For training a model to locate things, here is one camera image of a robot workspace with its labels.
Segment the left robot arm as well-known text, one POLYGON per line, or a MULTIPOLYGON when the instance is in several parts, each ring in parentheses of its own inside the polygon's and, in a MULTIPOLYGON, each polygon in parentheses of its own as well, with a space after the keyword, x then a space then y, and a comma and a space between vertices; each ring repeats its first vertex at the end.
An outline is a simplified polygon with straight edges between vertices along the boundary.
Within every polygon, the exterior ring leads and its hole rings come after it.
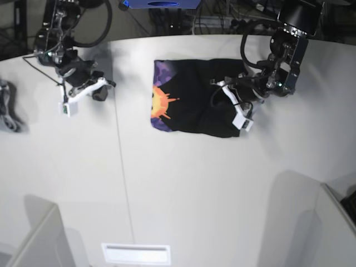
POLYGON ((234 105, 253 108, 254 103, 262 103, 269 96, 286 97, 294 94, 300 75, 300 65, 309 40, 316 34, 323 4, 319 1, 285 1, 275 20, 259 18, 236 21, 242 24, 243 35, 240 44, 242 62, 259 70, 255 75, 241 73, 237 77, 227 77, 211 95, 210 105, 216 107, 215 100, 223 89, 233 94, 234 105), (272 29, 270 53, 265 60, 251 62, 245 52, 249 34, 259 25, 272 29))

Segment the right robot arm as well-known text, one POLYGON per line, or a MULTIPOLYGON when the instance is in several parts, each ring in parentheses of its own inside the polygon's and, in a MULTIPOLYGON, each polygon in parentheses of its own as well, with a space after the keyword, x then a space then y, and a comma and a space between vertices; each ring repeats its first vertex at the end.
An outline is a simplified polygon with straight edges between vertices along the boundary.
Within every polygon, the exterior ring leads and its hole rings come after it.
POLYGON ((83 60, 78 48, 99 45, 107 36, 112 22, 112 7, 109 1, 99 1, 107 10, 107 20, 101 35, 90 43, 77 42, 73 33, 84 13, 96 8, 94 1, 47 1, 42 28, 37 32, 33 44, 33 58, 41 66, 55 69, 58 79, 53 82, 61 89, 65 103, 81 93, 90 95, 95 101, 105 101, 108 89, 115 87, 113 81, 105 79, 104 73, 95 68, 94 60, 83 60))

